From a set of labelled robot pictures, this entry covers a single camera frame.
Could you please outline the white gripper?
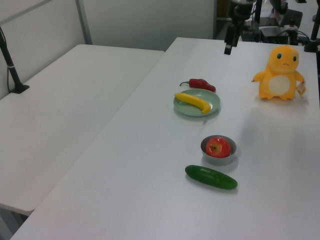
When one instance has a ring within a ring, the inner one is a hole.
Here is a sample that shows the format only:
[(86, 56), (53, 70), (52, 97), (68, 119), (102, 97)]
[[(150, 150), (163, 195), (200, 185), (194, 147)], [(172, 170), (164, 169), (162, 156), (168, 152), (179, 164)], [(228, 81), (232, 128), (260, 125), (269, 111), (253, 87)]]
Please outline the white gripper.
[(232, 0), (231, 1), (231, 19), (235, 24), (227, 27), (224, 38), (224, 54), (230, 55), (232, 47), (237, 47), (239, 38), (243, 31), (244, 22), (252, 15), (252, 0)]

